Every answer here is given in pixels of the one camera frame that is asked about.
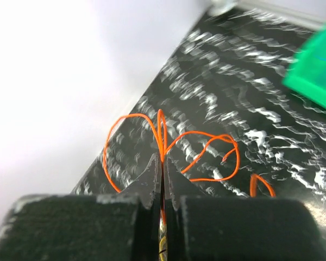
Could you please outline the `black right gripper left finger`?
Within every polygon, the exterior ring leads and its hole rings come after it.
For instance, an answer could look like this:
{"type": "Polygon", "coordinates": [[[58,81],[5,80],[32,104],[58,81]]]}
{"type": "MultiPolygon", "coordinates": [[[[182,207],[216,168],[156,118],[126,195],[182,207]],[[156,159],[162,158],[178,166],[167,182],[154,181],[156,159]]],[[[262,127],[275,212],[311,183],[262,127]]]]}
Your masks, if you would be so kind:
{"type": "Polygon", "coordinates": [[[0,260],[158,260],[161,160],[122,192],[27,195],[0,227],[0,260]]]}

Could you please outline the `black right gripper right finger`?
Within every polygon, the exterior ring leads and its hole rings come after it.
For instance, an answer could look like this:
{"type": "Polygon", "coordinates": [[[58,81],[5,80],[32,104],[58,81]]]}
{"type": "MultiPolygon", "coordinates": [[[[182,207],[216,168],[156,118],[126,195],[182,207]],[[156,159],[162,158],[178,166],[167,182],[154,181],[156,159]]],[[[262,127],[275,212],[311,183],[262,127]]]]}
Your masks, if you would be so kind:
{"type": "Polygon", "coordinates": [[[170,158],[163,174],[168,260],[326,260],[301,202],[206,195],[170,158]]]}

